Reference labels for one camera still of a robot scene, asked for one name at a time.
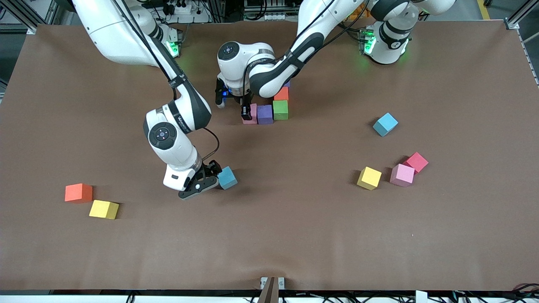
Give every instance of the stack of cubes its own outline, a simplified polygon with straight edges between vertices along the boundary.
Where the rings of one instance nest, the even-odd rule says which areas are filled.
[[[288,120],[288,90],[290,81],[273,97],[272,105],[251,104],[252,120],[243,120],[243,124],[273,124],[273,120]]]

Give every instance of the power strip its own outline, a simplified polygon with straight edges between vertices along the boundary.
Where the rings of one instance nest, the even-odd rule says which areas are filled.
[[[284,20],[286,15],[284,13],[267,13],[264,15],[264,20]]]

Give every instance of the foam block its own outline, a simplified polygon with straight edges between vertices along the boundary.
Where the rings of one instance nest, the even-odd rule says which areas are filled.
[[[273,124],[273,111],[271,105],[257,106],[258,124]]]
[[[251,117],[253,117],[253,120],[243,120],[243,124],[258,124],[258,119],[257,119],[257,104],[256,103],[252,103],[251,104]]]
[[[382,173],[376,169],[370,167],[365,167],[360,174],[359,180],[357,180],[357,185],[366,188],[368,190],[373,190],[378,187],[380,182],[380,177]]]
[[[229,166],[223,168],[223,171],[217,175],[217,178],[219,179],[219,185],[221,185],[223,189],[229,189],[238,184],[238,180],[236,180],[236,177]]]
[[[66,186],[65,202],[87,203],[93,199],[93,188],[83,183]]]
[[[92,209],[90,209],[90,217],[114,220],[119,206],[119,204],[109,201],[94,200]]]
[[[288,101],[273,101],[273,120],[288,120]]]
[[[402,187],[408,187],[412,185],[414,174],[415,170],[413,168],[403,164],[398,164],[397,166],[393,167],[391,171],[389,183]]]
[[[423,156],[421,156],[419,153],[415,153],[410,156],[408,160],[404,161],[403,164],[413,168],[416,171],[415,173],[417,174],[418,172],[423,170],[428,163],[429,162],[425,160]]]
[[[392,129],[397,126],[399,122],[393,118],[393,116],[390,113],[386,113],[383,115],[376,123],[374,124],[374,129],[380,134],[380,136],[385,136],[390,132]]]
[[[277,95],[273,96],[273,100],[288,100],[288,87],[281,88]]]

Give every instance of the pink cube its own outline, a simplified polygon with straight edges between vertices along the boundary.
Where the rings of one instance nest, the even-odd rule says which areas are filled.
[[[257,104],[251,103],[251,117],[253,117],[253,120],[243,120],[243,124],[258,124],[257,119]]]
[[[407,187],[412,185],[414,174],[415,170],[413,168],[398,164],[393,167],[389,182],[398,186]]]
[[[419,153],[413,154],[408,160],[404,161],[404,165],[416,170],[416,174],[420,172],[429,162],[425,160]]]

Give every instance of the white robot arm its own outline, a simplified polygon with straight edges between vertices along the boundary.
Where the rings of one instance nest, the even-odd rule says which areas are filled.
[[[371,33],[365,36],[367,43],[362,52],[374,62],[391,64],[406,51],[410,32],[419,17],[420,9],[431,15],[449,10],[455,0],[374,0],[368,8],[377,20],[367,26]]]
[[[204,128],[211,110],[185,73],[176,64],[162,40],[146,32],[159,33],[158,25],[143,29],[138,21],[150,13],[125,0],[73,0],[75,9],[94,45],[107,59],[120,64],[158,66],[180,97],[146,114],[143,128],[154,152],[167,164],[163,184],[179,191],[182,199],[219,184],[219,164],[206,166],[186,134]]]
[[[298,14],[298,32],[292,47],[275,60],[271,46],[265,43],[244,45],[227,42],[217,53],[216,104],[224,107],[230,92],[241,105],[241,116],[250,120],[253,94],[263,98],[276,95],[296,76],[305,63],[324,45],[329,32],[359,7],[364,0],[304,0]],[[395,62],[404,52],[410,31],[417,22],[420,7],[435,15],[447,11],[455,0],[370,0],[367,7],[378,20],[371,29],[367,55],[376,62]]]
[[[250,120],[252,94],[263,98],[276,95],[322,48],[330,31],[361,3],[363,0],[304,0],[296,39],[282,60],[275,60],[273,49],[266,43],[223,44],[217,53],[221,70],[217,76],[217,106],[224,107],[220,93],[228,89],[242,105],[242,118]]]

